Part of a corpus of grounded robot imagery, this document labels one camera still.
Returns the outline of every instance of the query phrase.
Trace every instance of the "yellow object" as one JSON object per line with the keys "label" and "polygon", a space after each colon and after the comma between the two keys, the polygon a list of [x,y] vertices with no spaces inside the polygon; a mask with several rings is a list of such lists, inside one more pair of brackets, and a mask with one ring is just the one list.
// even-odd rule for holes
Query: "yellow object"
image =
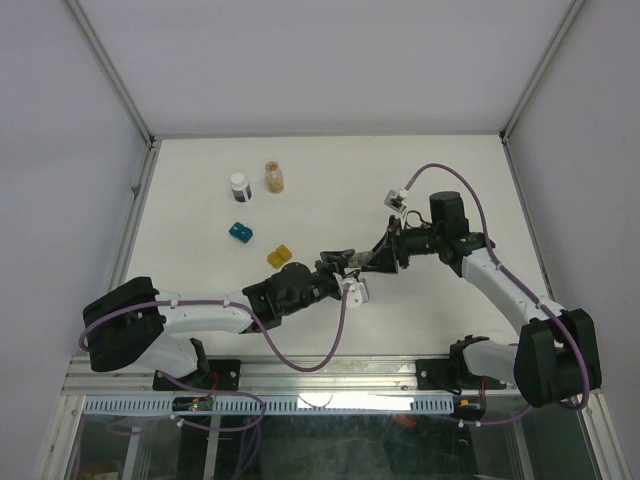
{"label": "yellow object", "polygon": [[267,257],[267,262],[273,268],[280,268],[282,265],[287,263],[289,260],[293,258],[293,253],[285,247],[284,245],[280,245],[276,248],[275,252],[271,252]]}

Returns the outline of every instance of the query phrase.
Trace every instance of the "white wall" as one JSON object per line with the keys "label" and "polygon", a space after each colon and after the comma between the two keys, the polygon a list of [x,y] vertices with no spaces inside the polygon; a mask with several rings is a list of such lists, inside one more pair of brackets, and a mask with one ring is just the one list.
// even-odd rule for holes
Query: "white wall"
{"label": "white wall", "polygon": [[497,133],[569,0],[81,0],[156,134]]}
{"label": "white wall", "polygon": [[552,288],[591,313],[627,459],[640,436],[640,3],[593,0],[512,137]]}
{"label": "white wall", "polygon": [[31,478],[142,161],[62,2],[0,4],[0,477]]}

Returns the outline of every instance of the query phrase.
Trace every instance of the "white table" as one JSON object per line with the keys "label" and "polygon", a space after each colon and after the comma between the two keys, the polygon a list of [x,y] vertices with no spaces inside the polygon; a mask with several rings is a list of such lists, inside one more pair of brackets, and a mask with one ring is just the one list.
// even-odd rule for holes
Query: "white table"
{"label": "white table", "polygon": [[[269,193],[264,164],[280,163],[285,189]],[[441,162],[474,186],[492,239],[516,271],[543,288],[542,276],[497,136],[313,137],[165,140],[145,205],[128,277],[148,275],[157,288],[202,293],[237,291],[273,275],[267,255],[280,244],[313,268],[322,250],[371,249],[382,237],[390,189],[418,167]],[[253,189],[234,201],[233,172]],[[429,218],[428,196],[458,190],[474,231],[474,203],[448,173],[429,170],[411,190],[412,208]],[[234,222],[253,229],[248,244],[232,238]],[[367,274],[371,301],[347,312],[338,354],[441,354],[467,334],[517,339],[507,320],[437,256],[417,257],[399,275]],[[327,299],[271,330],[285,354],[325,354],[339,303]],[[198,333],[210,355],[269,355],[261,335]]]}

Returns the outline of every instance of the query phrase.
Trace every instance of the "robotic arm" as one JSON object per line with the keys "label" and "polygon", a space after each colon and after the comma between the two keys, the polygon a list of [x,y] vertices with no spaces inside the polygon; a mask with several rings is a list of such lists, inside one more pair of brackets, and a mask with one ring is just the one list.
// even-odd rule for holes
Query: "robotic arm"
{"label": "robotic arm", "polygon": [[[390,195],[385,203],[403,213],[401,196]],[[130,280],[84,309],[86,327],[132,305],[162,302],[166,306],[117,316],[89,333],[92,368],[105,372],[135,363],[176,378],[197,379],[209,373],[202,343],[172,334],[260,331],[247,311],[229,307],[231,303],[251,309],[270,329],[280,326],[282,317],[324,298],[342,299],[343,292],[347,292],[343,299],[347,307],[358,307],[369,299],[366,283],[359,278],[361,272],[394,274],[399,268],[407,268],[412,256],[437,254],[459,277],[482,291],[520,334],[517,345],[500,345],[473,336],[458,341],[450,347],[448,368],[440,372],[439,383],[457,389],[465,378],[493,377],[516,384],[534,407],[581,393],[583,377],[567,339],[539,305],[492,262],[485,236],[469,231],[460,195],[436,193],[430,197],[430,206],[431,223],[418,228],[409,228],[400,217],[391,216],[383,238],[371,251],[322,252],[315,272],[290,263],[263,282],[220,298],[215,306],[211,302],[179,306],[188,299],[156,290],[147,277]],[[537,297],[545,298],[543,293]],[[593,321],[582,310],[567,311],[548,299],[544,303],[578,344],[588,371],[589,389],[598,388],[601,374]]]}

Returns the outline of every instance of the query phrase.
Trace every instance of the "cable connector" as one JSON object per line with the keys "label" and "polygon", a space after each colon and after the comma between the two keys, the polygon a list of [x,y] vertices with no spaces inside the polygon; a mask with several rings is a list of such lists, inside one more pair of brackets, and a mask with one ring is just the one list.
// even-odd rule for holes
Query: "cable connector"
{"label": "cable connector", "polygon": [[395,190],[389,190],[387,197],[384,199],[384,204],[394,212],[402,215],[408,208],[405,202],[408,196],[409,192],[404,188],[399,189],[397,192]]}

